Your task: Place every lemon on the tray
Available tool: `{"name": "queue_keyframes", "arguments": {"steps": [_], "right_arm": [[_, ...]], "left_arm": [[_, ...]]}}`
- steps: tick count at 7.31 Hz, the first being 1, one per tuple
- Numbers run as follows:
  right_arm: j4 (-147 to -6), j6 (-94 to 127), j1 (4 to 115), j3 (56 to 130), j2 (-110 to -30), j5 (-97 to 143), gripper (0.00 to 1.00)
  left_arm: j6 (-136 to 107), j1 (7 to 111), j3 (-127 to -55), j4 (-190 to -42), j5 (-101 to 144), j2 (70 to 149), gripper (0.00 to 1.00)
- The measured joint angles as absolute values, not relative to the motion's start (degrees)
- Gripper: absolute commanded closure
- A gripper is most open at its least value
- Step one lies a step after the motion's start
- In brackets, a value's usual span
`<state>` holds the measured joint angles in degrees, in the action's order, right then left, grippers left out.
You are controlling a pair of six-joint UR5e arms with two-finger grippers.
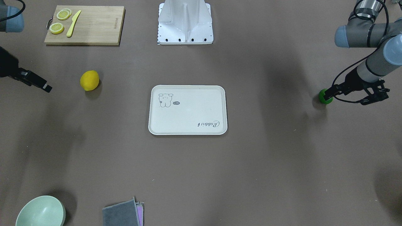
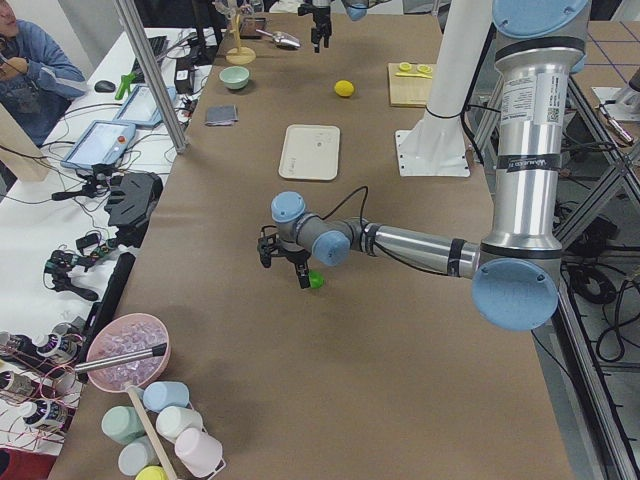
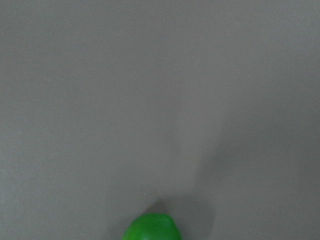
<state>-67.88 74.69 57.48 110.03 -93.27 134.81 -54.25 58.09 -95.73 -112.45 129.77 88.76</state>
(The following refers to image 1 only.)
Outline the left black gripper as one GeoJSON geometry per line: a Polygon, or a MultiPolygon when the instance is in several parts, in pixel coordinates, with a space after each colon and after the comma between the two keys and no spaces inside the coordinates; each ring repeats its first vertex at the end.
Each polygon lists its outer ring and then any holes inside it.
{"type": "Polygon", "coordinates": [[[341,84],[334,84],[324,91],[324,99],[330,99],[340,94],[349,91],[364,90],[367,96],[360,100],[361,105],[369,105],[372,103],[380,102],[388,99],[388,92],[390,89],[385,88],[385,80],[379,79],[374,83],[364,81],[357,72],[357,67],[351,70],[345,77],[345,82],[341,84]]]}

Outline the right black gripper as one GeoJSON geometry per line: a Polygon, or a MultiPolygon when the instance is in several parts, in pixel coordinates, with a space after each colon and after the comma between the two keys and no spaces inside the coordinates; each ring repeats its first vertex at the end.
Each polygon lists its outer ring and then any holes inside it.
{"type": "Polygon", "coordinates": [[[3,47],[0,47],[0,77],[11,77],[19,79],[28,86],[36,86],[50,93],[52,87],[47,83],[47,80],[40,77],[30,70],[22,70],[19,72],[19,61],[16,57],[10,54],[3,47]]]}

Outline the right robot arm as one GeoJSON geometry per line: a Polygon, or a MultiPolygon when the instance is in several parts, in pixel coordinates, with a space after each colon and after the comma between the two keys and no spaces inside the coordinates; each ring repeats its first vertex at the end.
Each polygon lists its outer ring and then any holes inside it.
{"type": "MultiPolygon", "coordinates": [[[[24,17],[22,13],[25,10],[26,4],[23,0],[19,2],[22,4],[21,9],[6,5],[3,0],[1,1],[1,32],[18,33],[24,30],[24,17]]],[[[36,86],[47,93],[50,93],[52,90],[52,87],[48,85],[44,78],[30,70],[19,67],[19,60],[3,47],[0,48],[0,77],[10,77],[28,86],[36,86]]]]}

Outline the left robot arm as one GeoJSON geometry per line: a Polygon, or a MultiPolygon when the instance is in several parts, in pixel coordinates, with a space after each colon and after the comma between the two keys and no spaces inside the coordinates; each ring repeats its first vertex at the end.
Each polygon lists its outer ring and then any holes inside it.
{"type": "Polygon", "coordinates": [[[354,101],[369,105],[388,98],[384,77],[401,67],[401,18],[393,23],[384,0],[358,0],[348,23],[338,27],[334,35],[337,47],[373,48],[374,51],[347,67],[345,81],[320,91],[321,103],[329,104],[339,95],[365,91],[367,96],[354,101]]]}

